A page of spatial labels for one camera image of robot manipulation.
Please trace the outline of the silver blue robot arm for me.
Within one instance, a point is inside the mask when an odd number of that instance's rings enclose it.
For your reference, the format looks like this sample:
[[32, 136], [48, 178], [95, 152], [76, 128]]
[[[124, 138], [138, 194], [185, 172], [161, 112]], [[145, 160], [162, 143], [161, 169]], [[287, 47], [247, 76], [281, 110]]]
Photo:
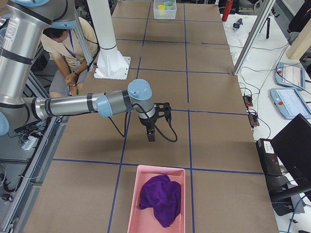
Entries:
[[63, 98], [24, 98], [23, 90], [46, 28], [73, 29], [79, 23], [72, 0], [10, 0], [11, 12], [0, 48], [0, 133], [49, 117], [136, 111], [152, 141], [158, 118], [149, 83], [137, 79], [126, 90]]

